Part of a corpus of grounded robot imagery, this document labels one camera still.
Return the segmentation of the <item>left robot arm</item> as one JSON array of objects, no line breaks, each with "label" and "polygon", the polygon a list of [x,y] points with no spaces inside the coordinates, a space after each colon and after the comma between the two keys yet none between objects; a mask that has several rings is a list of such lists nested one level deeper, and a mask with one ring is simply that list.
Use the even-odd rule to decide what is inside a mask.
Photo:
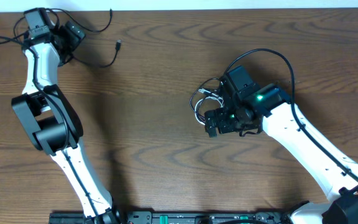
[{"label": "left robot arm", "polygon": [[124,223],[124,217],[98,178],[83,143],[79,116],[58,87],[61,58],[77,45],[83,32],[66,23],[29,22],[23,52],[27,80],[11,105],[37,150],[57,163],[73,187],[83,209],[83,223]]}]

